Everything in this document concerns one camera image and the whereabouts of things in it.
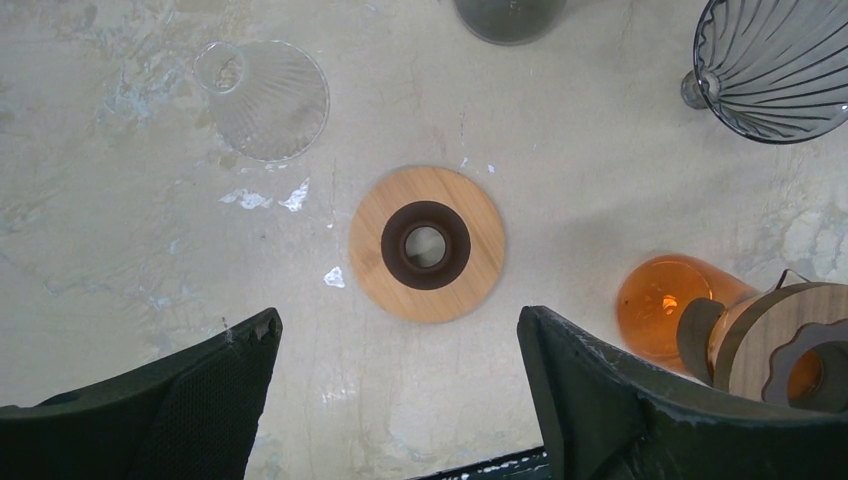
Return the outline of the smoky grey glass dripper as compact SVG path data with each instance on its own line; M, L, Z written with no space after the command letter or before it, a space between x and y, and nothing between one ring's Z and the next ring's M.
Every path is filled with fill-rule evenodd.
M846 1L708 2L680 94L759 143L831 132L847 120Z

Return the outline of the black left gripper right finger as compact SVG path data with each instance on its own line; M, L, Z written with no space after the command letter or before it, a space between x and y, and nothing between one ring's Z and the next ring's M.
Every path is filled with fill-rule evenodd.
M733 396L610 345L544 306L517 337L557 479L843 479L847 417Z

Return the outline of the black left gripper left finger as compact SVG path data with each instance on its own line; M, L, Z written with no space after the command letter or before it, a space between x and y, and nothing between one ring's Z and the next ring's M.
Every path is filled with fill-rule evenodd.
M282 333L267 308L116 377L2 407L2 478L244 478Z

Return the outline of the orange glass carafe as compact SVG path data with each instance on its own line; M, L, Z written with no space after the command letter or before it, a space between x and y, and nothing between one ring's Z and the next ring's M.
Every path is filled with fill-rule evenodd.
M622 283L617 323L637 356L717 389L714 360L735 318L749 302L805 282L816 281L785 270L773 288L760 291L697 258L658 256L635 268Z

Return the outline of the dark walnut dripper stand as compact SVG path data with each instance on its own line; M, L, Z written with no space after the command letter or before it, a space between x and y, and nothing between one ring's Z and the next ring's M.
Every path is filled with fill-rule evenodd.
M713 386L781 407L847 411L847 286L805 282L751 302L721 339Z

